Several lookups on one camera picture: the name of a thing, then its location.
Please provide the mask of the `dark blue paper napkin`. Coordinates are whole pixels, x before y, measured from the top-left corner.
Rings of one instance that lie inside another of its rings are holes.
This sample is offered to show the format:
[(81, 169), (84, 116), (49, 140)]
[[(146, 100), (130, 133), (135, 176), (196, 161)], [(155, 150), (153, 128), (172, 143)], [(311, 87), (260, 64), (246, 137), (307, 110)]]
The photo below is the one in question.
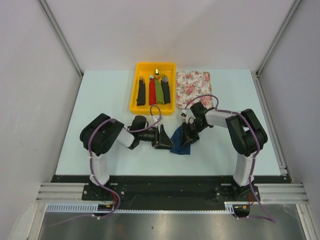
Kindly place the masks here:
[(171, 141), (174, 143), (174, 147), (170, 149), (170, 153), (176, 155), (190, 155), (191, 154), (191, 146), (188, 145), (186, 147), (181, 147), (181, 140), (182, 140), (182, 127), (179, 126), (175, 132), (173, 133), (172, 137), (170, 138)]

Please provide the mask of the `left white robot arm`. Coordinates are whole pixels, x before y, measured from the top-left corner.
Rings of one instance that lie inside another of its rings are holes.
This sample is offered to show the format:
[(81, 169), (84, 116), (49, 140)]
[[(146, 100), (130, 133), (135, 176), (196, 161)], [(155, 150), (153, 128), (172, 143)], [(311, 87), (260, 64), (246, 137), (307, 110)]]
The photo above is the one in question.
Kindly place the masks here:
[(95, 184), (93, 194), (98, 199), (107, 199), (111, 188), (106, 184), (110, 174), (107, 170), (100, 170), (100, 161), (97, 158), (106, 154), (115, 142), (130, 150), (136, 148), (141, 141), (149, 142), (154, 149), (160, 150), (170, 150), (175, 146), (164, 125), (157, 126), (161, 119), (160, 115), (156, 115), (153, 117), (154, 123), (149, 125), (146, 117), (137, 115), (131, 125), (125, 127), (122, 122), (101, 113), (82, 130), (79, 139), (89, 153), (89, 179)]

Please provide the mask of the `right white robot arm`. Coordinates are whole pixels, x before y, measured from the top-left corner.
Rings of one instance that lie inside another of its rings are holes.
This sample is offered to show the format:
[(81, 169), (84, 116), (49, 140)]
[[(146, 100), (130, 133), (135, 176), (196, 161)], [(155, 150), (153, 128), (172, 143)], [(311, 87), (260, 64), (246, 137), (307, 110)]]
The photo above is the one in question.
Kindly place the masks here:
[(241, 112), (205, 108), (201, 102), (190, 107), (193, 121), (189, 122), (187, 110), (183, 109), (181, 116), (180, 148), (185, 148), (200, 139), (199, 133), (206, 128), (215, 126), (228, 129), (232, 146), (237, 152), (236, 168), (230, 185), (230, 194), (242, 201), (253, 190), (253, 172), (257, 155), (268, 141), (268, 136), (252, 109)]

